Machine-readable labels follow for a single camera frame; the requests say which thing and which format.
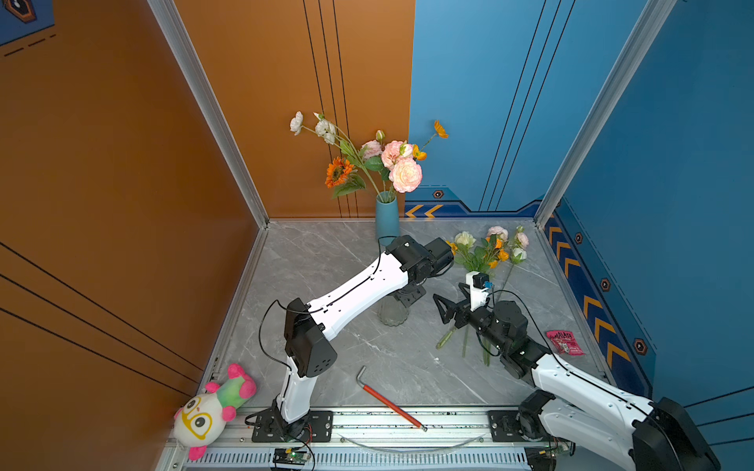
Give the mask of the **clear glass vase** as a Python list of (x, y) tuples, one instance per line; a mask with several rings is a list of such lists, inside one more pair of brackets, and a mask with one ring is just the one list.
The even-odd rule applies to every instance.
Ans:
[(398, 327), (404, 324), (410, 315), (410, 310), (392, 294), (378, 302), (377, 311), (381, 323), (388, 327)]

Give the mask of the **cream white rose stem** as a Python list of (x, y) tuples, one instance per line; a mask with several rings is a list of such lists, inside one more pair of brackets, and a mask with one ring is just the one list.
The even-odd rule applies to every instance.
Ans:
[(475, 239), (469, 232), (456, 235), (453, 242), (457, 261), (467, 272), (489, 274), (497, 265), (497, 255), (491, 237)]

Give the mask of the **orange yellow rose stem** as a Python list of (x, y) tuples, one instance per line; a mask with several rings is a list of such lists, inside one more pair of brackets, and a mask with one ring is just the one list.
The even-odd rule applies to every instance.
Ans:
[[(490, 274), (500, 263), (506, 261), (509, 255), (506, 250), (508, 241), (507, 234), (492, 233), (485, 239), (485, 253), (482, 257), (482, 267)], [(483, 349), (483, 363), (489, 367), (492, 359), (491, 343), (487, 339), (480, 338)]]

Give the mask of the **pink carnation rose stem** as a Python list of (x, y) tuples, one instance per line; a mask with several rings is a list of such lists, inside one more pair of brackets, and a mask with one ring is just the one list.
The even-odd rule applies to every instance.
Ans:
[(492, 227), (487, 233), (486, 242), (489, 248), (486, 265), (490, 269), (503, 262), (520, 265), (527, 259), (529, 239), (524, 226), (518, 226), (512, 232), (500, 226)]

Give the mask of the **white rose flower stem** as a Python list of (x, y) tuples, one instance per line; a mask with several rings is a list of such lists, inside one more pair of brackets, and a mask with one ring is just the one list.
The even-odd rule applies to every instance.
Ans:
[(516, 270), (516, 267), (518, 267), (518, 265), (524, 263), (524, 261), (526, 261), (526, 258), (527, 258), (527, 252), (524, 248), (521, 248), (520, 246), (516, 246), (511, 250), (511, 254), (509, 258), (511, 266), (500, 288), (498, 288), (498, 290), (495, 290), (493, 294), (493, 304), (496, 304), (500, 300), (504, 290), (508, 288), (508, 284), (510, 282), (510, 279), (512, 278), (512, 274), (514, 274), (514, 270)]

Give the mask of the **teal ceramic vase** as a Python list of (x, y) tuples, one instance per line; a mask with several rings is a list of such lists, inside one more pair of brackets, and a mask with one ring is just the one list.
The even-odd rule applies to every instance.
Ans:
[(400, 213), (398, 198), (392, 192), (380, 192), (376, 196), (375, 235), (379, 245), (390, 245), (399, 235)]

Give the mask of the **large pink peach rose stem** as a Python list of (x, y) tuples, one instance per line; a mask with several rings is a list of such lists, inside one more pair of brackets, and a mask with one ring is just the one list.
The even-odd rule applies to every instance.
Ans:
[(404, 141), (391, 141), (385, 145), (380, 158), (395, 192), (408, 194), (419, 187), (423, 173), (418, 161), (422, 156), (419, 147)]

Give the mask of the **pink peony flower stem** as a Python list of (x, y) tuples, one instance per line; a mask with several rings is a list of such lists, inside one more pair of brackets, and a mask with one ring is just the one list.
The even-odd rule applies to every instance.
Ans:
[[(372, 184), (375, 192), (377, 193), (377, 199), (381, 203), (388, 203), (395, 198), (391, 194), (391, 190), (388, 189), (388, 180), (390, 175), (390, 169), (385, 165), (382, 154), (385, 148), (386, 135), (384, 131), (378, 130), (375, 133), (375, 139), (367, 141), (359, 151), (361, 153), (361, 161), (364, 168), (364, 174), (367, 176), (367, 180)], [(373, 174), (378, 174), (382, 180), (382, 188), (378, 188)]]

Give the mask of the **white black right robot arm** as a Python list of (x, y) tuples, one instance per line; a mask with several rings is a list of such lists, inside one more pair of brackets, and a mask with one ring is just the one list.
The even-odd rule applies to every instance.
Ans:
[(534, 392), (518, 407), (522, 435), (563, 439), (624, 470), (719, 470), (722, 467), (683, 406), (650, 400), (570, 365), (528, 334), (529, 311), (517, 294), (463, 289), (463, 300), (436, 294), (441, 320), (469, 326), (514, 378)]

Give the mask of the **small orange bud stem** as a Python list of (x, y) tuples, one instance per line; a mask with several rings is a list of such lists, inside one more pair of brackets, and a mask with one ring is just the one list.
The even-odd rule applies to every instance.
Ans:
[[(454, 257), (454, 261), (452, 262), (452, 264), (454, 264), (455, 262), (459, 262), (459, 261), (457, 261), (456, 256), (455, 256), (455, 247), (453, 246), (453, 243), (451, 243), (451, 241), (448, 241), (448, 245), (451, 247), (451, 253), (452, 253), (453, 257)], [(441, 337), (441, 339), (439, 339), (439, 341), (438, 341), (438, 343), (436, 345), (436, 349), (443, 349), (443, 347), (445, 347), (445, 345), (447, 345), (447, 343), (451, 339), (451, 337), (453, 337), (453, 334), (457, 331), (453, 327), (452, 322), (450, 324), (448, 324), (448, 325), (450, 326), (449, 330), (447, 331), (447, 333), (445, 333), (443, 335), (443, 337)]]

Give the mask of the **pink candy wrapper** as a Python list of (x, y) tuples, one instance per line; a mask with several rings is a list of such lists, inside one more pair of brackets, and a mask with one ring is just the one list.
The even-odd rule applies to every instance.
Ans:
[(571, 331), (548, 331), (546, 337), (551, 341), (554, 349), (559, 354), (567, 354), (569, 356), (583, 356), (584, 350), (578, 344), (575, 335)]

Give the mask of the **green circuit board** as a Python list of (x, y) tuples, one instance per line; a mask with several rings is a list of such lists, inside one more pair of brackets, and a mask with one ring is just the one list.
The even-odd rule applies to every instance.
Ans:
[(307, 449), (274, 449), (271, 460), (273, 470), (304, 470), (314, 465), (312, 453)]

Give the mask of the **red handled hex key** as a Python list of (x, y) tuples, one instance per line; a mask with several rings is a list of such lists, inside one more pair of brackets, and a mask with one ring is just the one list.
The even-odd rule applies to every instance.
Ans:
[(386, 398), (386, 396), (383, 396), (383, 394), (380, 394), (380, 392), (377, 392), (375, 388), (372, 388), (371, 386), (367, 385), (363, 381), (363, 375), (365, 371), (366, 371), (366, 366), (361, 366), (361, 368), (359, 369), (359, 372), (357, 373), (357, 376), (355, 377), (355, 382), (357, 382), (357, 384), (367, 394), (369, 394), (369, 396), (372, 396), (373, 398), (375, 398), (375, 400), (378, 400), (384, 406), (392, 410), (392, 412), (395, 412), (396, 414), (398, 414), (398, 416), (408, 421), (408, 423), (412, 424), (414, 428), (422, 432), (428, 431), (428, 428), (423, 423), (421, 423), (417, 418), (415, 418), (412, 414), (409, 414), (408, 412), (406, 412), (406, 410), (404, 410), (404, 408), (401, 408), (400, 406), (398, 406), (398, 404), (395, 404), (394, 402), (392, 402), (392, 400), (389, 400), (388, 398)]

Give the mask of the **left aluminium corner post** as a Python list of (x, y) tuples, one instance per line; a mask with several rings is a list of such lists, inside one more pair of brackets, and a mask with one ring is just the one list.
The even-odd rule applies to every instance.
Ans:
[(257, 226), (266, 230), (270, 218), (176, 3), (168, 0), (148, 0), (147, 4), (181, 69), (247, 208)]

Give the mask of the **right aluminium corner post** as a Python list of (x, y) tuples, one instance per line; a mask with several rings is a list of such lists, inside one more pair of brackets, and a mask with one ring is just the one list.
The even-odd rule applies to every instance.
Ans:
[(565, 195), (675, 5), (677, 5), (677, 0), (646, 2), (534, 216), (533, 221), (538, 229), (543, 229), (550, 217), (554, 215), (558, 203)]

